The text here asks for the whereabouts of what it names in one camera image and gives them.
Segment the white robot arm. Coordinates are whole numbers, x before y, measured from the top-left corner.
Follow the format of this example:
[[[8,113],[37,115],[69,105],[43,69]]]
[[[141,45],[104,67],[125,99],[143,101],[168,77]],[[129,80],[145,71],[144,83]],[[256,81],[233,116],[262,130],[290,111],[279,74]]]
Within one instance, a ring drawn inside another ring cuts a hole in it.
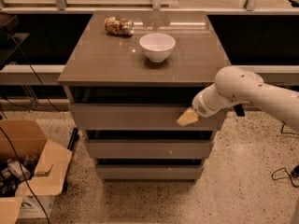
[[[227,112],[199,183],[191,191],[188,224],[298,224],[299,96],[263,82],[237,66],[222,68],[178,119],[197,124],[233,105],[258,110],[240,118]]]

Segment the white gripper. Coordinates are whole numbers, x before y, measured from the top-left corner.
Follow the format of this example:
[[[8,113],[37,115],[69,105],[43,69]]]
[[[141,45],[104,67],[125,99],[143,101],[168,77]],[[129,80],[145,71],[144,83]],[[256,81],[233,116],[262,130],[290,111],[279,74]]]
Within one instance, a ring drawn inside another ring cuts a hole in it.
[[[192,100],[192,108],[187,108],[178,118],[177,124],[186,126],[195,123],[198,116],[207,118],[223,108],[228,107],[230,100],[219,94],[214,84],[204,88]]]

